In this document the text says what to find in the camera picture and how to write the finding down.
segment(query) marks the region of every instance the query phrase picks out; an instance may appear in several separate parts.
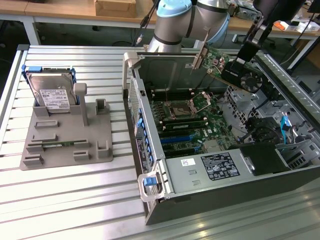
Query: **fan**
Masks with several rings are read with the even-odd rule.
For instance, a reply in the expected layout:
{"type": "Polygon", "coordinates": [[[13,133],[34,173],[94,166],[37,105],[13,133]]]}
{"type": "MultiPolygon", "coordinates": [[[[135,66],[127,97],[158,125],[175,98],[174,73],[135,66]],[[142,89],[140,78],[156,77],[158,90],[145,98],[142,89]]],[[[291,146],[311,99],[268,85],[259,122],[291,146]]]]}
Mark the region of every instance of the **fan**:
{"type": "Polygon", "coordinates": [[[246,73],[241,77],[241,87],[250,92],[250,93],[256,93],[262,86],[262,77],[255,73],[250,72],[246,73]]]}

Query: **green circuit board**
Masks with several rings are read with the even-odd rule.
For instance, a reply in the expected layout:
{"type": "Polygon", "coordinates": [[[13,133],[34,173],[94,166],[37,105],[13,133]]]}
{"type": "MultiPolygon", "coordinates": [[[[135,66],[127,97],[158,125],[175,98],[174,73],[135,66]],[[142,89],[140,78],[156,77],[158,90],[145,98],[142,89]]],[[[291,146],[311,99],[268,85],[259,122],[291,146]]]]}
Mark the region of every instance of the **green circuit board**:
{"type": "Polygon", "coordinates": [[[201,66],[207,69],[210,76],[219,79],[221,78],[221,72],[230,59],[231,56],[228,54],[225,54],[213,47],[209,47],[201,66]]]}
{"type": "Polygon", "coordinates": [[[217,100],[207,93],[190,100],[150,101],[150,106],[166,158],[219,152],[236,144],[217,100]]]}

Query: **gray plastic block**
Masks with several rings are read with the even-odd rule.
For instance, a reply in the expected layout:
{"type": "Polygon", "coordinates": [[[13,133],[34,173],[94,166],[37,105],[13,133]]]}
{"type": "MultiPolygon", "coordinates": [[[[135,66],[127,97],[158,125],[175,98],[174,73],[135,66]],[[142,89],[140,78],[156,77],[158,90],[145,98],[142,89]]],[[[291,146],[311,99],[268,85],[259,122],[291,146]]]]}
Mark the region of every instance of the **gray plastic block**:
{"type": "Polygon", "coordinates": [[[28,153],[36,153],[36,152],[40,153],[44,151],[44,148],[42,147],[42,141],[35,141],[32,143],[28,143],[25,146],[25,149],[28,151],[28,153]]]}
{"type": "Polygon", "coordinates": [[[38,120],[34,124],[35,129],[56,128],[59,123],[57,120],[38,120]]]}
{"type": "Polygon", "coordinates": [[[110,106],[108,103],[106,103],[105,99],[96,99],[95,100],[95,114],[101,115],[101,114],[108,114],[110,111],[110,106]]]}
{"type": "Polygon", "coordinates": [[[96,154],[99,159],[107,158],[111,154],[111,149],[109,148],[108,141],[106,141],[105,145],[99,145],[99,142],[96,142],[96,154]]]}
{"type": "Polygon", "coordinates": [[[81,115],[81,108],[79,105],[70,106],[70,113],[72,115],[81,115]]]}
{"type": "Polygon", "coordinates": [[[78,150],[73,151],[73,158],[75,161],[89,160],[89,152],[88,150],[78,150]]]}
{"type": "Polygon", "coordinates": [[[35,136],[33,135],[31,142],[53,142],[58,139],[54,133],[52,136],[35,136]]]}
{"type": "Polygon", "coordinates": [[[81,114],[72,114],[73,109],[80,110],[79,106],[70,106],[71,113],[52,113],[46,119],[39,119],[33,112],[22,152],[20,169],[33,170],[112,161],[110,114],[96,115],[95,102],[86,103],[85,107],[88,126],[84,126],[81,114]],[[50,140],[50,145],[47,146],[50,139],[48,136],[54,135],[57,139],[50,140]],[[85,153],[84,155],[77,154],[78,151],[80,153],[87,151],[88,157],[84,156],[85,153]],[[34,154],[41,154],[43,163],[25,164],[25,158],[34,154]]]}
{"type": "Polygon", "coordinates": [[[44,163],[40,154],[26,156],[22,161],[26,166],[42,165],[44,163]]]}
{"type": "Polygon", "coordinates": [[[83,140],[77,140],[74,143],[74,147],[76,149],[82,149],[82,148],[89,148],[90,147],[90,143],[88,139],[83,139],[83,140]]]}
{"type": "Polygon", "coordinates": [[[85,101],[85,95],[87,94],[87,84],[75,83],[73,85],[73,91],[79,99],[83,126],[88,126],[89,125],[88,114],[87,114],[86,101],[85,101]]]}
{"type": "Polygon", "coordinates": [[[33,107],[33,112],[35,113],[35,115],[38,117],[38,118],[41,118],[41,117],[49,117],[49,113],[47,111],[47,108],[45,106],[34,106],[33,107]]]}

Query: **motherboard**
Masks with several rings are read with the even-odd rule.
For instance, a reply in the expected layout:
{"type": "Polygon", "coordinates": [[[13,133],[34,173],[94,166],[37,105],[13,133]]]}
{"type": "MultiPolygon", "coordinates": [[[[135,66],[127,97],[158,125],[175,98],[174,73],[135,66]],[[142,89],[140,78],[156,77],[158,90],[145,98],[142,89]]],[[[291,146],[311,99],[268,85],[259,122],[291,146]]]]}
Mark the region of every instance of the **motherboard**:
{"type": "Polygon", "coordinates": [[[212,93],[192,92],[190,99],[182,100],[153,99],[150,106],[166,158],[219,152],[236,144],[212,93]]]}

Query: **floor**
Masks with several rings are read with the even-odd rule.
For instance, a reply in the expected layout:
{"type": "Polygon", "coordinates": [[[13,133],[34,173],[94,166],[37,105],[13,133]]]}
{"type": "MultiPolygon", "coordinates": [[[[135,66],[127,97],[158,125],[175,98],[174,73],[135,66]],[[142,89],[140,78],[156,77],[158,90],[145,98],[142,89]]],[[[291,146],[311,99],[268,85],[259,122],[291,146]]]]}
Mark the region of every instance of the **floor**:
{"type": "MultiPolygon", "coordinates": [[[[54,23],[37,23],[37,29],[43,45],[66,45],[66,46],[123,46],[131,45],[134,37],[134,29],[118,27],[99,27],[99,31],[93,31],[92,26],[88,25],[61,25],[54,23]]],[[[153,37],[153,30],[148,29],[143,37],[140,46],[148,44],[153,37]]],[[[239,43],[232,42],[233,35],[227,34],[225,39],[220,39],[213,46],[221,49],[239,49],[239,43]]],[[[267,50],[272,57],[278,62],[282,60],[284,54],[290,50],[285,58],[288,59],[295,49],[290,46],[289,41],[282,38],[274,38],[276,48],[270,47],[270,42],[266,41],[263,48],[267,50]]],[[[11,62],[14,59],[17,46],[19,44],[29,44],[24,26],[19,22],[12,22],[4,31],[0,38],[0,44],[4,43],[5,47],[0,47],[0,92],[6,84],[6,80],[11,68],[11,62]]],[[[194,40],[183,39],[182,45],[185,48],[191,48],[194,40]]],[[[291,60],[283,65],[288,67],[291,60]]],[[[320,71],[307,59],[293,73],[293,77],[302,75],[319,75],[320,71]]]]}

